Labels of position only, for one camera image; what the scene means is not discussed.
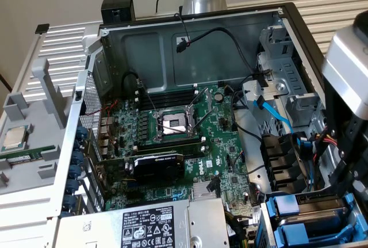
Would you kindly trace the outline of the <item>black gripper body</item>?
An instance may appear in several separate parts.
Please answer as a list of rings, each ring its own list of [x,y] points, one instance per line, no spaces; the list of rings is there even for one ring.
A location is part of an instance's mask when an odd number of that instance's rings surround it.
[[[367,121],[353,113],[332,86],[325,87],[325,109],[327,129],[337,140],[342,160],[346,162],[356,160],[367,148],[367,142],[363,139]]]

